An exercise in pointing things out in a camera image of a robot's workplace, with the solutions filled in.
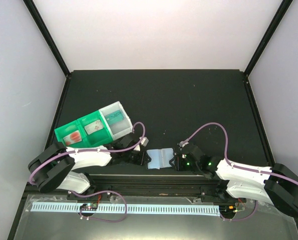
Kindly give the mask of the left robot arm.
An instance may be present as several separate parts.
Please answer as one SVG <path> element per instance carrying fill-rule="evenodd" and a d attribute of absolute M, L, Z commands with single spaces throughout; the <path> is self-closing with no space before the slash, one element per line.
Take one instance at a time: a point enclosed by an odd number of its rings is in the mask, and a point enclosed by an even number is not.
<path fill-rule="evenodd" d="M 133 164 L 143 166 L 149 161 L 145 147 L 148 139 L 130 133 L 110 144 L 91 148 L 74 148 L 54 143 L 31 161 L 29 182 L 43 194 L 56 189 L 75 192 L 84 199 L 96 194 L 94 181 L 78 169 Z"/>

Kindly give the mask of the teal card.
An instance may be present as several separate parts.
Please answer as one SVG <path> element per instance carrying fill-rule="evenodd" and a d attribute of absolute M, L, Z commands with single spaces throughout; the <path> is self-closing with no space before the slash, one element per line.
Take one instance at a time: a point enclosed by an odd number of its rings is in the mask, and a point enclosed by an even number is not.
<path fill-rule="evenodd" d="M 111 112 L 111 113 L 105 115 L 105 120 L 109 126 L 112 126 L 114 124 L 117 124 L 117 123 L 123 121 L 124 115 L 120 110 L 116 110 L 114 112 Z"/>

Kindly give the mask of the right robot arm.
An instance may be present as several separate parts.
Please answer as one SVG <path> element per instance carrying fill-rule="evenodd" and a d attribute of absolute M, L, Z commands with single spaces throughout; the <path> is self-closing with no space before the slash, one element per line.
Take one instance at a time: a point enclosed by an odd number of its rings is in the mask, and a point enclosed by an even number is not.
<path fill-rule="evenodd" d="M 256 200 L 273 205 L 289 217 L 298 218 L 298 176 L 283 164 L 228 163 L 222 157 L 206 155 L 192 143 L 175 152 L 169 163 L 177 171 L 191 171 L 209 180 L 225 181 L 227 184 L 216 189 L 217 198 L 223 202 L 231 198 Z"/>

